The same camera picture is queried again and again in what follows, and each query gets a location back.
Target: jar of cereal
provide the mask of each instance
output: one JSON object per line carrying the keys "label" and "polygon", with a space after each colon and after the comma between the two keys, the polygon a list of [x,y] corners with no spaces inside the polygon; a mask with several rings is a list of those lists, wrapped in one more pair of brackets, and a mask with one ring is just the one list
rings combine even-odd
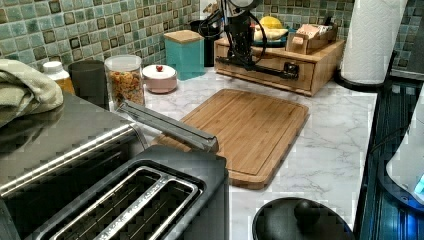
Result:
{"label": "jar of cereal", "polygon": [[110,57],[105,61],[105,70],[113,110],[116,110],[124,100],[144,106],[140,57],[135,55]]}

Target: marble countertop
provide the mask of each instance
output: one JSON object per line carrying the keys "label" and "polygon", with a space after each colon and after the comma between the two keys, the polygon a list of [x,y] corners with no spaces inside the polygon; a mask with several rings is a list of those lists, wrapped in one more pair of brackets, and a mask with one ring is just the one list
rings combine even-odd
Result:
{"label": "marble countertop", "polygon": [[[282,197],[317,201],[338,213],[353,228],[376,94],[326,84],[314,97],[216,74],[179,81],[172,93],[146,91],[146,107],[180,120],[223,88],[251,91],[309,107],[309,117],[276,172],[262,190],[230,186],[230,239],[250,240],[256,212]],[[147,141],[160,132],[144,127]]]}

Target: jar lid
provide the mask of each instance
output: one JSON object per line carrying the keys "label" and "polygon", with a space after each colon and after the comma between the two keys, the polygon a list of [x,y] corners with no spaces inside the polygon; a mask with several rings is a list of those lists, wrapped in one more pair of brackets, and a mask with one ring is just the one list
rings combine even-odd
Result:
{"label": "jar lid", "polygon": [[62,63],[59,61],[51,61],[43,64],[44,73],[52,74],[63,70]]}
{"label": "jar lid", "polygon": [[105,66],[111,71],[132,71],[141,66],[141,58],[135,55],[113,56],[106,59]]}
{"label": "jar lid", "polygon": [[[161,66],[162,70],[158,71],[157,66]],[[177,71],[170,66],[166,65],[150,65],[143,68],[143,76],[151,79],[167,79],[177,74]]]}
{"label": "jar lid", "polygon": [[200,35],[199,33],[190,30],[181,30],[177,32],[165,33],[163,36],[168,40],[177,43],[196,42],[204,39],[204,37],[202,37],[202,35]]}

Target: black pot lid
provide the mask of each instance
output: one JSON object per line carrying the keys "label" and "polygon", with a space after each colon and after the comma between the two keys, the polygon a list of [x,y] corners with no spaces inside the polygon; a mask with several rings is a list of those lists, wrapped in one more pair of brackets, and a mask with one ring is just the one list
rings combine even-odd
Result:
{"label": "black pot lid", "polygon": [[337,213],[302,198],[280,198],[265,204],[256,213],[252,231],[255,240],[355,239],[349,226]]}

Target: paper towel holder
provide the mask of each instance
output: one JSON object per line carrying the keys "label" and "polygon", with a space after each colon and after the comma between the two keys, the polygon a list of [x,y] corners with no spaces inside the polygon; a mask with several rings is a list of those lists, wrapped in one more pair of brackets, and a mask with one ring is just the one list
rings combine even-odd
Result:
{"label": "paper towel holder", "polygon": [[366,92],[366,93],[377,93],[383,86],[386,80],[390,77],[390,72],[392,71],[393,62],[395,60],[397,53],[396,51],[392,52],[392,56],[390,57],[389,67],[387,68],[386,77],[382,83],[377,84],[364,84],[364,83],[356,83],[349,81],[344,78],[341,74],[341,69],[337,69],[336,75],[334,77],[334,81],[340,86],[357,91],[357,92]]}

